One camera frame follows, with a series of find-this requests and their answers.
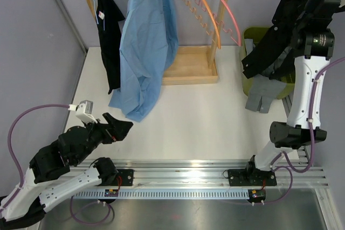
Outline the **black long-sleeve shirt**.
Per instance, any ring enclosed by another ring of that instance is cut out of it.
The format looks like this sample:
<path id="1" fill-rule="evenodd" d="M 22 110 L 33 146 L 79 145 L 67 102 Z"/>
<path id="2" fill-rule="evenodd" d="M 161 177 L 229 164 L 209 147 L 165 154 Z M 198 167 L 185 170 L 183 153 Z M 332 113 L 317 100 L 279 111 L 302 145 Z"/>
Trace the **black long-sleeve shirt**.
<path id="1" fill-rule="evenodd" d="M 243 74 L 252 78 L 267 69 L 281 55 L 286 47 L 291 50 L 282 65 L 270 75 L 270 79 L 279 79 L 295 70 L 297 57 L 325 57 L 333 55 L 335 37 L 328 28 L 323 32 L 295 31 L 295 22 L 302 13 L 308 0 L 280 0 L 272 18 L 272 26 L 263 38 L 242 61 Z"/>

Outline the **light blue shirt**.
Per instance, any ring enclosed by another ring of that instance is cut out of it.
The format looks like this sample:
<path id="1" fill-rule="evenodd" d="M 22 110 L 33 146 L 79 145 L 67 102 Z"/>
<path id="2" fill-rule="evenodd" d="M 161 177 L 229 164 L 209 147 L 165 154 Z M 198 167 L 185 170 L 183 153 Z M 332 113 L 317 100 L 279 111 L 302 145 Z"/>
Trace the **light blue shirt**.
<path id="1" fill-rule="evenodd" d="M 120 40 L 120 88 L 109 106 L 140 122 L 158 101 L 179 42 L 174 0 L 129 0 Z"/>

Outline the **grey shirt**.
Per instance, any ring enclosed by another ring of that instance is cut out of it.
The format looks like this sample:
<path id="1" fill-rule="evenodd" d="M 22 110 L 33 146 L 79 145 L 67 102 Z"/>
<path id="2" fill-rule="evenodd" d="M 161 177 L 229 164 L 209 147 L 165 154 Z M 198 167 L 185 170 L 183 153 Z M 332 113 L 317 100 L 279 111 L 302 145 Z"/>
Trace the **grey shirt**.
<path id="1" fill-rule="evenodd" d="M 283 99 L 293 91 L 295 83 L 293 73 L 281 79 L 269 78 L 282 65 L 290 50 L 289 46 L 286 47 L 273 64 L 251 78 L 248 89 L 244 90 L 247 95 L 245 105 L 247 110 L 267 114 L 273 100 Z"/>

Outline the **pink wavy hanger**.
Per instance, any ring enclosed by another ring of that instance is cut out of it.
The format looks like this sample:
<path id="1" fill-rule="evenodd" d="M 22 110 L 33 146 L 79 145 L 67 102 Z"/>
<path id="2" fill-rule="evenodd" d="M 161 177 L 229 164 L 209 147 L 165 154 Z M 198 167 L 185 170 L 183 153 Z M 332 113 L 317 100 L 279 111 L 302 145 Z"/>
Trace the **pink wavy hanger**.
<path id="1" fill-rule="evenodd" d="M 233 35 L 232 35 L 232 30 L 231 29 L 225 29 L 224 26 L 224 21 L 223 21 L 223 17 L 225 13 L 228 13 L 228 15 L 230 16 L 230 18 L 233 21 L 233 25 L 235 28 L 235 31 L 237 33 L 237 39 L 234 39 Z M 242 44 L 242 40 L 241 40 L 241 36 L 240 36 L 240 30 L 237 24 L 237 21 L 232 13 L 232 11 L 230 10 L 228 4 L 227 4 L 227 0 L 219 0 L 219 7 L 218 7 L 218 12 L 215 13 L 217 15 L 217 21 L 219 22 L 220 25 L 220 32 L 224 31 L 225 33 L 228 33 L 230 35 L 230 38 L 238 45 L 240 46 Z"/>

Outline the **orange wooden hanger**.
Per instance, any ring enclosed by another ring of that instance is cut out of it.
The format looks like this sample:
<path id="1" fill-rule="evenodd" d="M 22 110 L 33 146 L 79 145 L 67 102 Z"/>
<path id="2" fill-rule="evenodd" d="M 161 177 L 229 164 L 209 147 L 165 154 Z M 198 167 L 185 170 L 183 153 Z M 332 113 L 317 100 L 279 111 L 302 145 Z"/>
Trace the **orange wooden hanger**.
<path id="1" fill-rule="evenodd" d="M 194 14 L 197 21 L 199 21 L 201 27 L 205 30 L 208 36 L 212 36 L 215 39 L 212 43 L 215 44 L 216 48 L 221 49 L 221 37 L 220 37 L 220 25 L 217 21 L 217 15 L 211 10 L 207 0 L 182 0 L 184 4 L 189 8 L 190 12 Z M 203 16 L 198 12 L 195 5 L 199 6 L 199 9 L 205 12 L 210 18 L 211 26 L 204 20 Z"/>

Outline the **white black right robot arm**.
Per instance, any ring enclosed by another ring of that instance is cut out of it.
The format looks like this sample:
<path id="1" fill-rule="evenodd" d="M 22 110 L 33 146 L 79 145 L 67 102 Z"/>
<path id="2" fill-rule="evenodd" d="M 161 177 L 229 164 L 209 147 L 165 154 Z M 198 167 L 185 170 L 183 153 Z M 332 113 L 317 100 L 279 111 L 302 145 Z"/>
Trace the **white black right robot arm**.
<path id="1" fill-rule="evenodd" d="M 278 40 L 261 41 L 257 49 L 263 55 L 280 54 L 286 46 L 292 49 L 279 69 L 271 77 L 280 77 L 295 72 L 294 98 L 286 122 L 272 122 L 270 141 L 260 153 L 254 155 L 245 169 L 229 172 L 229 183 L 238 180 L 258 186 L 277 184 L 274 164 L 288 153 L 303 146 L 314 146 L 326 139 L 326 131 L 320 128 L 320 100 L 323 78 L 332 66 L 330 59 L 335 43 L 334 34 L 328 29 L 332 16 L 340 7 L 341 0 L 296 0 L 297 11 L 293 16 L 283 13 L 289 21 L 276 21 L 278 29 L 269 29 L 268 34 Z"/>

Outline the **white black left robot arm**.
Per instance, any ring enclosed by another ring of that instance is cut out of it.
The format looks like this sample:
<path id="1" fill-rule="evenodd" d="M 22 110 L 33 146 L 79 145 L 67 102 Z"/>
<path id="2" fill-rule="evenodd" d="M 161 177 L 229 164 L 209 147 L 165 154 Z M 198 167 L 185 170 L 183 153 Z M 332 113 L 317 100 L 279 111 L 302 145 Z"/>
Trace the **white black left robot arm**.
<path id="1" fill-rule="evenodd" d="M 53 186 L 72 166 L 81 164 L 100 144 L 125 139 L 132 122 L 104 113 L 106 123 L 90 114 L 77 116 L 83 126 L 74 126 L 52 144 L 41 148 L 29 162 L 23 181 L 1 200 L 1 229 L 20 229 L 41 221 L 54 207 L 80 191 L 97 185 L 110 186 L 118 170 L 110 158 L 100 157 L 80 175 Z"/>

